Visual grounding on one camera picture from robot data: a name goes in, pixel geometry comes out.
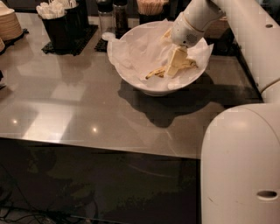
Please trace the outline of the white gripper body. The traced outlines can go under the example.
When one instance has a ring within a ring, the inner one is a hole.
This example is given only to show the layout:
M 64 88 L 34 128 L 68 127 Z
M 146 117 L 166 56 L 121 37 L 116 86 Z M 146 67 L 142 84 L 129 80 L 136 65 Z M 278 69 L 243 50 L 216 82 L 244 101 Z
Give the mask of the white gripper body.
M 204 32 L 190 25 L 186 16 L 181 12 L 171 28 L 171 42 L 178 46 L 191 48 L 203 38 Z

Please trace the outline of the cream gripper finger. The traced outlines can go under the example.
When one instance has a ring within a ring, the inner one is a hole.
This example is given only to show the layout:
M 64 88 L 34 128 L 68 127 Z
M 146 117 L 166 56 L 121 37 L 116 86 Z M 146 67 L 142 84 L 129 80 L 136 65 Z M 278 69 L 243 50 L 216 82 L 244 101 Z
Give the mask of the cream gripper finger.
M 169 28 L 161 37 L 162 42 L 171 42 L 171 28 Z
M 181 66 L 186 62 L 187 56 L 188 53 L 186 47 L 178 46 L 171 50 L 168 54 L 165 73 L 168 76 L 174 76 Z

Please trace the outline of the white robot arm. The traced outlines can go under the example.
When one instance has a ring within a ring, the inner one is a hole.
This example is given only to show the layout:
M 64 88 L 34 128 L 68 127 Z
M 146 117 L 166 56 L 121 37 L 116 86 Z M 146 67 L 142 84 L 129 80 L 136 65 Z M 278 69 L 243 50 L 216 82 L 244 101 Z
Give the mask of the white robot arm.
M 280 25 L 258 0 L 191 0 L 171 40 L 196 46 L 224 17 L 252 77 L 254 97 L 220 112 L 201 146 L 201 224 L 280 224 Z

